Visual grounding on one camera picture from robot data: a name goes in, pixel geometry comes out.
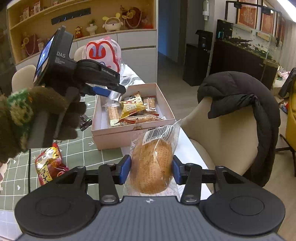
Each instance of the pink cardboard box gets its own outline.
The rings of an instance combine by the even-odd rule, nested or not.
[[[110,127],[108,113],[106,108],[102,107],[104,98],[98,96],[91,132],[99,150],[130,146],[131,141],[135,140],[141,133],[157,126],[172,125],[175,123],[175,116],[156,83],[131,85],[127,88],[122,99],[138,91],[141,97],[156,96],[156,110],[160,117],[165,116],[166,120]]]

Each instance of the barcode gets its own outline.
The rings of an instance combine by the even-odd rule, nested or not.
[[[146,137],[146,142],[150,142],[152,139],[158,139],[160,137],[167,141],[173,128],[173,126],[163,126],[162,128],[149,131]]]
[[[126,85],[126,84],[128,84],[129,82],[130,82],[130,78],[128,77],[128,78],[126,78],[126,79],[123,79],[122,80],[122,82],[120,83],[121,85]]]

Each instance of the brown knit glove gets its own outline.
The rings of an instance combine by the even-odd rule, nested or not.
[[[21,151],[26,151],[34,115],[40,110],[60,114],[67,110],[60,128],[58,140],[75,139],[80,115],[86,111],[80,96],[69,104],[67,100],[51,88],[41,86],[0,96],[0,162],[7,162]]]

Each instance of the barcode label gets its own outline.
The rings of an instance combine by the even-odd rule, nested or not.
[[[163,126],[158,129],[147,131],[143,138],[142,145],[145,145],[156,139],[163,139],[165,142],[167,142],[173,132],[173,129],[173,126]]]
[[[123,79],[120,84],[121,85],[127,85],[130,82],[130,80],[131,80],[130,78]]]

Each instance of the green checkered tablecloth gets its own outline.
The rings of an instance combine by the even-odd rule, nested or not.
[[[87,104],[86,115],[90,118],[94,115],[96,105],[96,96],[85,96],[81,101]],[[97,169],[106,162],[118,163],[122,158],[120,148],[109,150],[98,150],[94,144],[91,127],[85,131],[78,130],[78,138],[75,140],[58,142],[61,150],[63,162],[71,169],[76,166],[86,166],[86,169]],[[31,173],[30,187],[31,191],[40,187],[37,177],[34,161],[45,149],[31,150]],[[0,210],[13,211],[16,203],[28,193],[28,159],[29,153],[21,153],[8,163],[8,169],[1,186]],[[117,186],[119,196],[122,196],[123,187]],[[88,194],[93,199],[99,198],[98,184],[90,184]]]

